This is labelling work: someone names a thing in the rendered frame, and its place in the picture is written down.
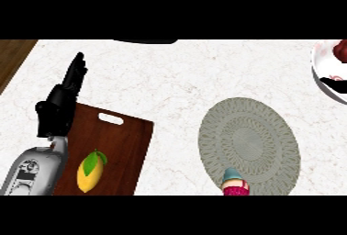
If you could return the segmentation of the yellow lemon with green leaf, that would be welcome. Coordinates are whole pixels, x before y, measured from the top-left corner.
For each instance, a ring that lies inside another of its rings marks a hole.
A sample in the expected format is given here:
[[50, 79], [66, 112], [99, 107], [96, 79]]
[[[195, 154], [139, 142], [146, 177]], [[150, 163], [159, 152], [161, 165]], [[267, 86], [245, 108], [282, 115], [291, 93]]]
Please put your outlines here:
[[96, 187], [106, 164], [108, 157], [99, 150], [94, 150], [79, 163], [76, 169], [76, 186], [82, 193], [90, 192]]

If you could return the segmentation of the grey round woven placemat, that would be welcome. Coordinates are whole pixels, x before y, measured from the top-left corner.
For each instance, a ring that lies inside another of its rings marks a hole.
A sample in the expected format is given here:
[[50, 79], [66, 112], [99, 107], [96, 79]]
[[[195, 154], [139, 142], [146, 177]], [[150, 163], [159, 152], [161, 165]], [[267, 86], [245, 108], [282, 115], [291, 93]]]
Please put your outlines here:
[[232, 168], [252, 196], [285, 196], [295, 186], [301, 156], [289, 125], [274, 110], [251, 98], [218, 102], [202, 119], [198, 148], [214, 185]]

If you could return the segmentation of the cupcake with teal frosting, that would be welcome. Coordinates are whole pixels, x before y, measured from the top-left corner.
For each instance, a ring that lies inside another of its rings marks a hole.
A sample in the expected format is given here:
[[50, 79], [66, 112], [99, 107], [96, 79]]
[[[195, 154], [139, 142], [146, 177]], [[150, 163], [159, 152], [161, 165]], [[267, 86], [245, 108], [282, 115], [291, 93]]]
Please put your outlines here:
[[221, 190], [226, 196], [249, 195], [249, 185], [242, 179], [237, 170], [232, 167], [229, 167], [223, 173]]

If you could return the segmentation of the dark red bell pepper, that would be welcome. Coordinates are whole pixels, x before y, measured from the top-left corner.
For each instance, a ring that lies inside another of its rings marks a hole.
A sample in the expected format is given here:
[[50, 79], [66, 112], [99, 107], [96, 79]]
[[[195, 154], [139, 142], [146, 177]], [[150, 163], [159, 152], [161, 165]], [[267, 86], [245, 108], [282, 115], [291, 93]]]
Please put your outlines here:
[[347, 39], [333, 47], [333, 55], [342, 63], [347, 63]]

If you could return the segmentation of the white patterned bowl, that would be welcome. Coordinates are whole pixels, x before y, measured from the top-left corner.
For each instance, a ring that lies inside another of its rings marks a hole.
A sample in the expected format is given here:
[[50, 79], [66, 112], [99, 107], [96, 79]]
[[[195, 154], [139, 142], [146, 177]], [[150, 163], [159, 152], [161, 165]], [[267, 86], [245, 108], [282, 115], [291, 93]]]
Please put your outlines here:
[[332, 80], [347, 80], [347, 64], [341, 63], [333, 55], [333, 47], [338, 45], [338, 39], [322, 39], [316, 42], [310, 52], [310, 64], [313, 79], [323, 93], [339, 103], [347, 105], [347, 94], [339, 94], [320, 78]]

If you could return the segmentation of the brown wooden cutting board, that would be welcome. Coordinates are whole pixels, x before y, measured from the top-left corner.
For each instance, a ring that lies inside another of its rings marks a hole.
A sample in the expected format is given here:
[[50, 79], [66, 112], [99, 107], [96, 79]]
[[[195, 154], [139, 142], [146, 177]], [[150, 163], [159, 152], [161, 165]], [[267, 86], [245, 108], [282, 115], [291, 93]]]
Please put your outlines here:
[[[57, 180], [56, 196], [131, 196], [140, 176], [153, 122], [84, 104], [75, 106], [68, 134], [68, 162]], [[90, 192], [76, 187], [76, 169], [88, 154], [108, 157], [100, 181]]]

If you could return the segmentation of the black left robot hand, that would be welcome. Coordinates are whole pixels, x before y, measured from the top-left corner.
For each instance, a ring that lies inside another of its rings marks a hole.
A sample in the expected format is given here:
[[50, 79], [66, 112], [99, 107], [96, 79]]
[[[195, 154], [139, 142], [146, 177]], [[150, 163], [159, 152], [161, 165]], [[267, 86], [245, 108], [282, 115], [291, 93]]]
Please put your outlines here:
[[60, 84], [56, 84], [47, 98], [35, 105], [40, 138], [68, 135], [74, 123], [78, 92], [87, 73], [84, 54], [76, 53]]

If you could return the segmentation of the black appliance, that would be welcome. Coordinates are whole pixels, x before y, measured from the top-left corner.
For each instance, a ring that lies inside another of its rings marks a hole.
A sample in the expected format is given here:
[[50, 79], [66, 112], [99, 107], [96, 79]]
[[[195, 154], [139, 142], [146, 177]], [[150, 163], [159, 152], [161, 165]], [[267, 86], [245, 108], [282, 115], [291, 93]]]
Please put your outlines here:
[[177, 39], [115, 39], [115, 40], [137, 44], [172, 44], [177, 42]]

